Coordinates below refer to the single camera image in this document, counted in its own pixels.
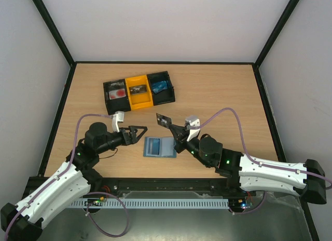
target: small card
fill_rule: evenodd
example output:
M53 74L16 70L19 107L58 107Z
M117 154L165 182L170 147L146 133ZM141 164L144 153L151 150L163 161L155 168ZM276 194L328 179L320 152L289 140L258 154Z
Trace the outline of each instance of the small card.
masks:
M112 90L112 91L108 92L108 98L110 100L117 99L117 98L122 98L122 97L126 97L125 89L117 89L117 90Z
M172 119L161 115L161 114L156 114L157 115L157 123L158 125L165 127L165 128L170 128L170 125L172 124Z
M146 93L147 92L146 85L143 84L143 85L129 87L129 92L131 95Z

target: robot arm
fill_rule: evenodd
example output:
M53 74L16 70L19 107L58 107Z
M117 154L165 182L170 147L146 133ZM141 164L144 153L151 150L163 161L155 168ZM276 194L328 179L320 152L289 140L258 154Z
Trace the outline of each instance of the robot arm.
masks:
M251 157L254 163L246 154L223 148L208 134L199 139L200 129L191 129L199 126L200 121L196 116L188 117L184 127L168 124L176 142L174 149L177 153L187 150L205 167L214 167L216 173L227 178L228 187L247 192L283 192L313 204L326 203L325 181L300 172L309 171L325 176L317 161L308 159L305 163L282 163ZM284 170L267 167L269 165Z
M135 144L147 131L147 127L139 126L119 128L118 122L123 122L123 112L113 116L114 132L108 132L104 123L93 123L85 133L85 138L78 142L73 163L67 171L71 153L60 168L31 195L15 206L7 203L1 209L1 226L5 231L13 217L26 207L11 227L8 240L37 240L48 223L71 202L101 187L102 176L92 168L99 162L99 154L120 145ZM29 204L31 198L47 184L50 185Z

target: white cable tray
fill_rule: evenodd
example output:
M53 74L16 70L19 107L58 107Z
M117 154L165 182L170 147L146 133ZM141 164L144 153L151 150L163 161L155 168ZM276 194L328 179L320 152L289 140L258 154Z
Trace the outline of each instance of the white cable tray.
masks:
M228 209L227 199L133 199L121 200L128 209ZM85 208L87 198L80 198L72 202L68 208ZM122 208L119 201L109 198L106 202L97 203L90 208Z

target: white wall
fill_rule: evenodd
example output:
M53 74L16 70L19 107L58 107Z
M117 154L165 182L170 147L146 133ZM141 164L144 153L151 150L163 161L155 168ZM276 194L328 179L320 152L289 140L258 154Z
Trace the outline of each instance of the white wall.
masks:
M2 207L37 175L69 66L32 0L0 0L0 29Z
M254 62L289 0L43 0L76 61Z
M260 68L288 160L320 162L332 178L332 0L301 0ZM321 241L332 235L327 205L310 205Z

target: blue card holder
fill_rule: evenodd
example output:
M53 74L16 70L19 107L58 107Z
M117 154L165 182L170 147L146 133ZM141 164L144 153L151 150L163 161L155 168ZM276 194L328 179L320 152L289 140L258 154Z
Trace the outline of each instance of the blue card holder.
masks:
M174 146L173 137L145 137L143 156L176 158Z

